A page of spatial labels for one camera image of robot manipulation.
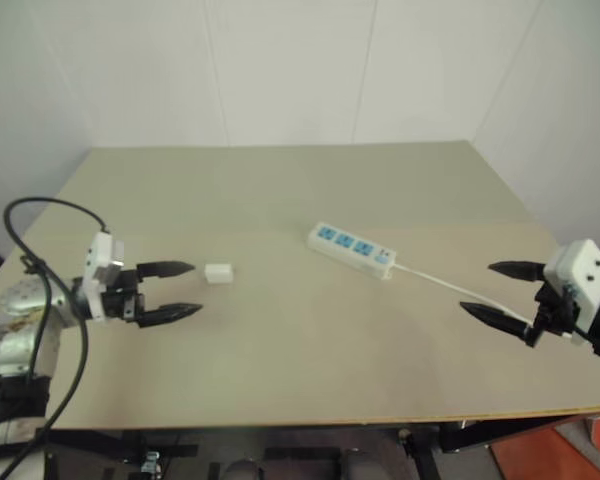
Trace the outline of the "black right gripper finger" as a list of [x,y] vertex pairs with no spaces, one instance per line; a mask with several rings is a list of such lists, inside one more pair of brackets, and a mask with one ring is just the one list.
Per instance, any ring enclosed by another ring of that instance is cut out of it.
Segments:
[[529,324],[516,319],[499,309],[472,302],[461,302],[460,306],[467,313],[491,328],[515,336],[523,341],[527,338]]
[[515,260],[499,261],[488,265],[488,268],[494,272],[528,282],[543,281],[544,267],[543,263]]

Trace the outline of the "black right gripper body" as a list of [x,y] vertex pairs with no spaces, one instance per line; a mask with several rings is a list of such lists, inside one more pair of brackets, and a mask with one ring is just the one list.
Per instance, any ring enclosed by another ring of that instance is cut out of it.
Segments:
[[534,300],[538,303],[538,309],[532,325],[525,331],[525,344],[535,347],[545,332],[570,338],[575,330],[579,307],[569,289],[556,291],[550,283],[545,282]]

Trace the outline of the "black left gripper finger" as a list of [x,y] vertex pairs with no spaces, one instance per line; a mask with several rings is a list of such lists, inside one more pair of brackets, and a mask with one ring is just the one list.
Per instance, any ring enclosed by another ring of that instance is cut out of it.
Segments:
[[175,277],[194,270],[194,265],[183,261],[157,261],[138,263],[136,265],[136,272],[140,281],[149,277]]
[[140,328],[150,328],[174,323],[194,315],[203,308],[200,304],[173,303],[162,305],[155,310],[145,311],[138,316]]

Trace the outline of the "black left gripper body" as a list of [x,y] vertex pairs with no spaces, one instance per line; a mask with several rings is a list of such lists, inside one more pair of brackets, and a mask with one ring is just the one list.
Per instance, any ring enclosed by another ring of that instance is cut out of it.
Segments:
[[135,269],[121,271],[101,294],[105,318],[119,319],[141,326],[145,313],[144,295],[139,291],[142,279]]

